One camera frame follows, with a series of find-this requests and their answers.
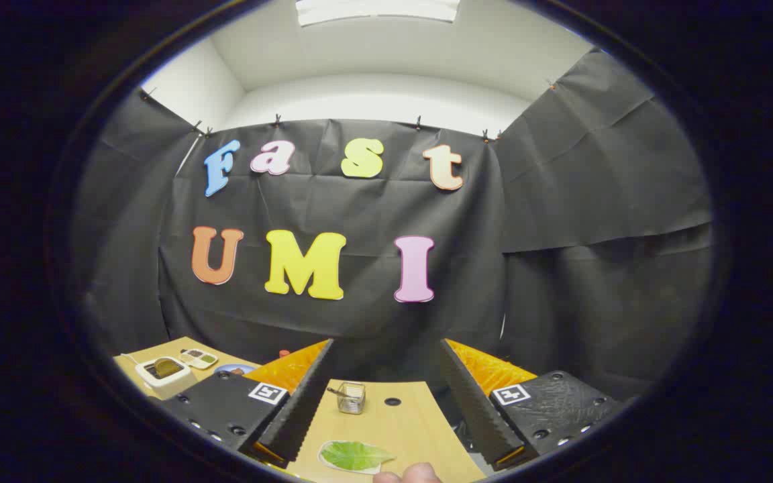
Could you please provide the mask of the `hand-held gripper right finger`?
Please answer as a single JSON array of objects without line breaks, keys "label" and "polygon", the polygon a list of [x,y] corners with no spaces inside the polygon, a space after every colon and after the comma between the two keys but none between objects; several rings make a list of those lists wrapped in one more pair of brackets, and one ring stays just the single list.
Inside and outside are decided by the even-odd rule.
[{"label": "hand-held gripper right finger", "polygon": [[443,376],[494,470],[577,442],[623,407],[567,372],[537,376],[451,339],[440,346]]}]

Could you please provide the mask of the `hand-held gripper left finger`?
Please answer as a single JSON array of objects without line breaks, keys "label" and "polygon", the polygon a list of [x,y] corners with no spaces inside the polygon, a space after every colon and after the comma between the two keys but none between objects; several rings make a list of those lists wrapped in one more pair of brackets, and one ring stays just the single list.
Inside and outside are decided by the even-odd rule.
[{"label": "hand-held gripper left finger", "polygon": [[314,343],[246,375],[219,371],[156,406],[215,444],[285,468],[330,381],[333,343]]}]

